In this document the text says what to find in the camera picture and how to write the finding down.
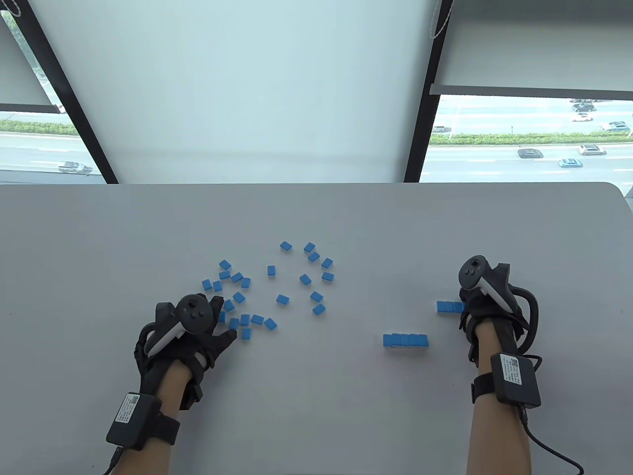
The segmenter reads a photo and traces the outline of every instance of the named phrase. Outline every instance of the window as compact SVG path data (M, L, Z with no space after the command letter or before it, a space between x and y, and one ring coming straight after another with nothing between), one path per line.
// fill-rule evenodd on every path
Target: window
M104 184L92 156L10 12L0 15L60 113L0 110L0 184Z
M441 96L422 182L603 181L633 187L631 101Z

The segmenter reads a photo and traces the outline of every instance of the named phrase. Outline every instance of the hedge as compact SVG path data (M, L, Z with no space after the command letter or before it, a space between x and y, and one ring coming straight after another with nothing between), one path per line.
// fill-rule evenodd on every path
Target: hedge
M589 134L432 134L431 145L545 145L631 142L628 132L591 132Z
M77 129L71 123L20 122L19 120L0 120L0 132L52 134L58 136L79 135Z

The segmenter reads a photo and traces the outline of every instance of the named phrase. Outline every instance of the label sticker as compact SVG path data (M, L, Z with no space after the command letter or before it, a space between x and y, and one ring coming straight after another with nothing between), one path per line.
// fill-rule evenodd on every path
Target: label sticker
M136 403L138 401L138 394L126 394L123 404L121 404L121 409L119 409L119 412L116 415L115 422L122 422L124 424L130 422L130 418L132 417L132 413L134 412L134 408L136 407Z
M518 368L518 358L503 354L501 354L500 357L501 368L503 368L503 379L509 383L515 383L521 386L521 370Z

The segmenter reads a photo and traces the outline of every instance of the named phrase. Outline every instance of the black glove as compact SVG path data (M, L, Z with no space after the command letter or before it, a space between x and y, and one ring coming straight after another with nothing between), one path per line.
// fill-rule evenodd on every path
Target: black glove
M224 299L220 296L214 296L210 301L213 318L206 330L199 334L185 333L180 338L173 339L156 355L149 358L145 354L143 347L147 340L147 328L150 327L149 330L151 331L154 324L146 326L141 331L141 336L139 336L134 352L134 357L141 373L141 393L155 395L169 366L174 361L180 360L189 367L193 375L193 378L185 387L180 409L188 410L194 402L200 401L203 395L200 382L203 379L204 372L215 366L215 360L218 356L237 338L235 330L227 330L217 336L213 335L213 330L218 324L220 310L223 305Z

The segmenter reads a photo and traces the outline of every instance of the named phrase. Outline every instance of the glove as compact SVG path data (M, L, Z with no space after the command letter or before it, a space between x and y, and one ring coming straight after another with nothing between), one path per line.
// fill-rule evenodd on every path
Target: glove
M470 343L468 360L479 366L479 341L475 328L486 319L491 319L503 351L516 350L516 342L529 331L530 324L521 313L503 310L492 297L484 295L480 289L460 289L460 299L464 302L460 330L464 330Z
M198 294L206 300L205 295ZM204 372L215 366L215 360L226 350L237 338L235 330L227 330L220 335L214 336L213 330L218 324L220 310L224 305L224 299L214 296L210 301L213 311L211 324L207 329L198 334L185 333L180 338L174 338L161 351L152 357L147 357L143 351L147 334L154 328L154 324L147 325L137 342L134 357L137 361L139 372L141 373L141 390L143 394L155 395L160 382L171 364L180 360L191 370L193 378L187 383L180 403L181 410L188 410L194 402L202 398L200 383L203 380ZM158 305L156 320L160 323Z

